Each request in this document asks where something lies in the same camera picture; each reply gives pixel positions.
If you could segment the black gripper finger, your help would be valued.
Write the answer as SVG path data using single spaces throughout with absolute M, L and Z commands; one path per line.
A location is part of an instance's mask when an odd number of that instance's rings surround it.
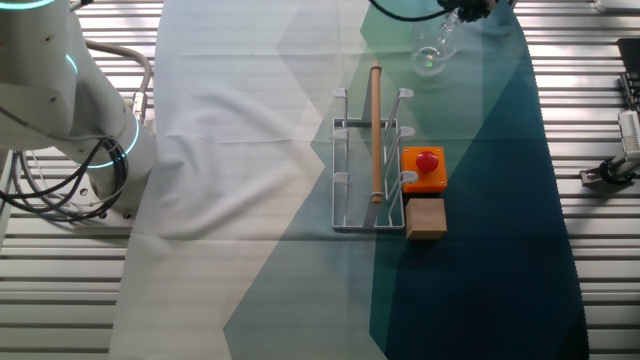
M 465 21 L 468 0 L 437 0 L 437 3 L 446 12 L 448 20 L 454 23 Z
M 464 21 L 475 22 L 488 17 L 497 3 L 497 0 L 468 0 L 464 5 Z

